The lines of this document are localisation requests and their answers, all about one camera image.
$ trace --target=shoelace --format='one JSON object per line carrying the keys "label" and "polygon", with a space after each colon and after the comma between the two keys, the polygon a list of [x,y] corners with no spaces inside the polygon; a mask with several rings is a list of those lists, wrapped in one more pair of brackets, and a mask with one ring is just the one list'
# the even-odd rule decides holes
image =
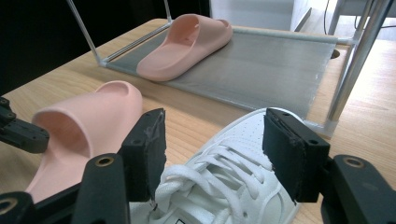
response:
{"label": "shoelace", "polygon": [[[204,151],[196,159],[195,169],[186,165],[173,165],[165,169],[162,175],[162,188],[165,188],[167,193],[158,195],[158,202],[162,202],[159,208],[166,211],[165,214],[171,214],[172,212],[167,210],[172,203],[203,223],[224,223],[231,213],[234,223],[244,223],[244,211],[237,192],[230,189],[221,179],[232,176],[232,181],[240,186],[246,186],[250,197],[256,199],[259,196],[259,187],[264,182],[264,175],[258,167],[272,169],[271,162],[260,150],[257,150],[257,147],[261,148],[260,145],[248,140],[229,138]],[[193,185],[198,185],[208,197],[225,199],[231,211],[225,208],[214,216],[202,206],[195,204],[187,195],[177,192],[179,189],[181,192],[189,191]]]}

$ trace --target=sneaker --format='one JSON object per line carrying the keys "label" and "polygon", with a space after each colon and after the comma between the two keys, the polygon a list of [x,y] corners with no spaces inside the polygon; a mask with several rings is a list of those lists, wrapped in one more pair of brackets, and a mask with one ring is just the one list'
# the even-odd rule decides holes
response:
{"label": "sneaker", "polygon": [[132,223],[290,223],[299,204],[262,153],[265,111],[225,127],[186,164],[165,168],[157,208],[130,203]]}

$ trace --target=wooden surface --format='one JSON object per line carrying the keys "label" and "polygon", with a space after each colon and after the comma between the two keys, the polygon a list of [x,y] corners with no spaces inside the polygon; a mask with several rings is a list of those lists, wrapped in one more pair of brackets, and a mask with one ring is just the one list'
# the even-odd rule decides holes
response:
{"label": "wooden surface", "polygon": [[[99,48],[107,56],[163,24],[151,21]],[[341,57],[329,63],[318,97],[329,98],[326,91],[338,78],[344,47],[337,47]],[[395,189],[396,186],[396,43],[376,41],[361,76],[340,118],[332,139],[331,156],[349,154],[370,161]],[[144,96],[144,112],[163,107],[166,110],[166,165],[184,163],[211,136],[247,111],[184,91],[99,67],[89,52],[46,75],[4,95],[19,119],[30,121],[40,108],[63,99],[95,91],[111,80],[125,80]],[[320,111],[324,106],[314,102]],[[309,115],[319,119],[323,112]],[[40,162],[32,155],[0,143],[0,193],[24,190]],[[320,204],[303,204],[294,223],[321,223]]]}

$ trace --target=metal frame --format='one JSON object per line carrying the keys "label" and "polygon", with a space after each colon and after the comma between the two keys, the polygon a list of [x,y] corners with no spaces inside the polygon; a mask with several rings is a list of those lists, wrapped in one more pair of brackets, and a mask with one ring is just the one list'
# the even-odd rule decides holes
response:
{"label": "metal frame", "polygon": [[[352,0],[351,1],[349,1],[349,0],[337,0],[337,3],[336,3],[335,8],[334,8],[334,13],[332,14],[332,20],[330,22],[330,27],[329,27],[329,31],[328,31],[329,35],[334,35],[335,34],[335,30],[337,28],[338,21],[339,21],[341,15],[361,16],[360,13],[350,12],[350,11],[348,11],[348,9],[345,9],[345,8],[348,7],[348,2],[356,2],[356,1],[357,0],[355,0],[355,1],[352,1]],[[362,2],[366,1],[366,3],[370,2],[370,3],[375,4],[374,0],[361,0],[361,1]],[[388,14],[389,18],[395,18],[396,17],[396,10],[393,10],[393,9]]]}
{"label": "metal frame", "polygon": [[[337,44],[348,45],[350,46],[350,48],[346,54],[346,61],[344,62],[344,66],[342,69],[341,79],[334,93],[334,97],[332,98],[332,104],[330,106],[326,121],[324,124],[317,124],[310,120],[304,121],[306,126],[308,126],[310,129],[312,129],[317,133],[332,137],[334,130],[338,124],[338,120],[341,116],[341,113],[347,103],[347,99],[350,93],[352,92],[352,89],[365,63],[365,60],[367,59],[371,47],[373,46],[375,39],[379,33],[381,25],[384,22],[385,18],[387,17],[391,4],[393,3],[393,0],[383,0],[383,1],[379,1],[378,4],[375,4],[375,9],[374,12],[372,13],[371,19],[369,20],[367,28],[363,30],[364,24],[366,23],[368,16],[370,14],[370,8],[372,6],[373,1],[374,0],[367,0],[366,6],[361,16],[361,20],[359,22],[358,29],[356,30],[354,36],[351,38],[338,37]],[[129,49],[136,47],[137,45],[150,39],[151,37],[155,36],[161,31],[167,29],[172,24],[172,17],[170,14],[168,2],[167,0],[164,0],[168,23],[166,23],[164,26],[157,28],[153,32],[137,39],[128,46],[119,49],[113,54],[102,59],[99,53],[97,52],[96,47],[93,44],[81,17],[78,14],[78,11],[73,3],[73,0],[67,0],[67,3],[72,9],[82,33],[87,39],[87,42],[92,50],[92,53],[96,61],[99,63],[99,65],[103,67],[106,67],[107,63],[117,58],[121,54],[125,53]]]}
{"label": "metal frame", "polygon": [[67,4],[72,9],[72,12],[73,12],[73,14],[76,17],[76,20],[78,22],[79,28],[81,29],[82,33],[84,34],[85,38],[87,39],[88,45],[90,46],[90,49],[91,49],[91,51],[93,53],[93,56],[95,57],[96,61],[103,67],[106,67],[106,64],[108,62],[110,62],[111,60],[117,58],[118,56],[120,56],[121,54],[125,53],[129,49],[132,49],[132,48],[136,47],[137,45],[139,45],[139,44],[143,43],[144,41],[150,39],[151,37],[155,36],[156,34],[160,33],[161,31],[167,29],[172,24],[172,17],[171,17],[171,13],[170,13],[170,10],[169,10],[168,1],[167,0],[163,0],[163,2],[165,4],[166,18],[168,19],[168,23],[166,23],[165,25],[163,25],[163,26],[157,28],[156,30],[148,33],[147,35],[142,36],[141,38],[139,38],[136,41],[132,42],[128,46],[125,46],[124,48],[119,49],[116,52],[112,53],[111,55],[109,55],[109,56],[105,57],[104,59],[102,59],[100,57],[98,51],[96,50],[95,45],[93,44],[93,41],[92,41],[92,39],[90,37],[90,34],[87,31],[87,28],[85,27],[84,22],[82,21],[82,18],[79,16],[79,13],[77,11],[76,5],[74,4],[73,0],[67,0]]}

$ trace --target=slide sandal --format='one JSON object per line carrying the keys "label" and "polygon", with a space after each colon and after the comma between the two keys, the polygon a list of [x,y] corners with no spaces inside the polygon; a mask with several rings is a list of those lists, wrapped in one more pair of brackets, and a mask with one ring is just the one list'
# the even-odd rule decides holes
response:
{"label": "slide sandal", "polygon": [[175,19],[161,45],[137,65],[139,76],[152,81],[179,77],[203,58],[224,47],[233,35],[230,23],[185,14]]}
{"label": "slide sandal", "polygon": [[89,159],[118,152],[142,115],[142,107],[137,88],[112,81],[95,92],[39,110],[33,124],[49,132],[49,144],[26,190],[34,202],[79,183]]}

